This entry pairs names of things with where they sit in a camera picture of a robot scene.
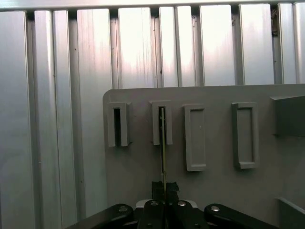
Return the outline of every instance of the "gray mounting plate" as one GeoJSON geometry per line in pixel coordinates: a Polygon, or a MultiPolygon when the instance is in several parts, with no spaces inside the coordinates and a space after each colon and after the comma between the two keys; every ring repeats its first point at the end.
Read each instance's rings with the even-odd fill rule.
{"type": "MultiPolygon", "coordinates": [[[[108,204],[135,206],[137,201],[151,198],[151,182],[161,180],[160,150],[153,144],[152,101],[170,101],[172,145],[166,146],[167,181],[178,183],[179,198],[195,201],[200,209],[220,203],[278,226],[275,198],[305,207],[305,139],[275,135],[271,97],[302,95],[305,84],[108,91],[103,97],[108,204]],[[232,103],[241,102],[250,108],[234,110],[232,103]],[[128,104],[128,116],[123,118],[127,121],[121,121],[122,130],[128,131],[122,134],[128,135],[128,146],[108,145],[108,125],[113,125],[109,121],[113,119],[107,119],[113,107],[109,103],[128,104]],[[188,113],[186,121],[185,111],[191,109],[184,106],[193,104],[204,109],[188,113]],[[238,113],[235,121],[234,112],[238,113]],[[198,169],[196,160],[200,160],[198,169]]],[[[304,105],[299,107],[300,112],[304,109],[304,105]]]]}

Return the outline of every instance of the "gray rectangular block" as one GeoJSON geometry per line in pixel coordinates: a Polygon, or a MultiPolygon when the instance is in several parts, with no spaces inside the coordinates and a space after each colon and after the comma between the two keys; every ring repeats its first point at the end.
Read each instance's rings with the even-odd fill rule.
{"type": "Polygon", "coordinates": [[[305,136],[305,96],[273,98],[275,102],[276,134],[305,136]]]}
{"type": "Polygon", "coordinates": [[[185,156],[187,171],[205,169],[204,148],[204,105],[188,104],[184,106],[185,156]]]}
{"type": "Polygon", "coordinates": [[[234,166],[256,168],[259,161],[256,103],[232,103],[234,166]]]}

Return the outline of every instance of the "metal wall panel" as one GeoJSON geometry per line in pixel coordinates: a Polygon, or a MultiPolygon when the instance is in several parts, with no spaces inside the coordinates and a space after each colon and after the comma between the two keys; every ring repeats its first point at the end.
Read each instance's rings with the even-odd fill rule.
{"type": "MultiPolygon", "coordinates": [[[[224,3],[262,3],[262,0],[1,0],[0,10],[19,9],[81,9],[81,8],[118,8],[118,7],[144,7],[144,6],[169,6],[169,5],[199,5],[199,4],[224,4],[224,3]]],[[[295,2],[295,0],[268,0],[265,2],[295,2]]]]}
{"type": "Polygon", "coordinates": [[[173,7],[160,7],[163,87],[178,86],[175,16],[173,7]]]}
{"type": "Polygon", "coordinates": [[[86,216],[107,207],[101,106],[112,88],[108,9],[78,10],[82,160],[86,216]]]}
{"type": "Polygon", "coordinates": [[[122,88],[153,87],[150,8],[119,9],[122,88]]]}
{"type": "Polygon", "coordinates": [[[50,11],[35,12],[34,74],[44,229],[62,228],[52,26],[50,11]]]}
{"type": "Polygon", "coordinates": [[[292,4],[278,4],[281,72],[283,83],[296,83],[295,37],[292,4]]]}
{"type": "Polygon", "coordinates": [[[25,12],[0,12],[0,228],[37,228],[25,12]]]}
{"type": "Polygon", "coordinates": [[[177,7],[175,16],[179,86],[196,86],[191,7],[177,7]]]}
{"type": "Polygon", "coordinates": [[[55,11],[53,20],[61,215],[62,225],[66,228],[77,222],[68,12],[55,11]]]}
{"type": "Polygon", "coordinates": [[[269,4],[240,5],[244,84],[274,84],[269,4]]]}
{"type": "Polygon", "coordinates": [[[305,83],[305,3],[294,5],[296,76],[298,83],[305,83]]]}
{"type": "Polygon", "coordinates": [[[231,6],[201,6],[205,86],[235,85],[231,6]]]}

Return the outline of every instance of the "screw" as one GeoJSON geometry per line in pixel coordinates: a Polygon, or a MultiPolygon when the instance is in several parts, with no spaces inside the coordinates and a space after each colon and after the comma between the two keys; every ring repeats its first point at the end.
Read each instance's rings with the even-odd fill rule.
{"type": "Polygon", "coordinates": [[[212,211],[220,211],[219,207],[216,207],[216,206],[211,206],[211,210],[212,211]]]}
{"type": "Polygon", "coordinates": [[[178,205],[183,207],[183,206],[185,206],[185,205],[186,205],[186,203],[185,203],[185,202],[183,202],[183,201],[179,201],[179,202],[178,202],[178,205]]]}
{"type": "Polygon", "coordinates": [[[120,206],[119,212],[127,211],[127,208],[125,206],[120,206]]]}
{"type": "Polygon", "coordinates": [[[157,205],[159,205],[156,201],[153,201],[152,203],[151,203],[151,205],[152,206],[157,206],[157,205]]]}

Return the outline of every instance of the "metal frame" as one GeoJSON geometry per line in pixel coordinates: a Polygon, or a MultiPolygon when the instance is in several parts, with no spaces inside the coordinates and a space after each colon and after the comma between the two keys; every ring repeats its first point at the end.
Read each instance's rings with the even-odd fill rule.
{"type": "Polygon", "coordinates": [[[86,8],[122,8],[151,6],[181,6],[201,4],[258,4],[258,3],[294,3],[305,0],[1,0],[0,11],[8,10],[59,10],[86,8]]]}

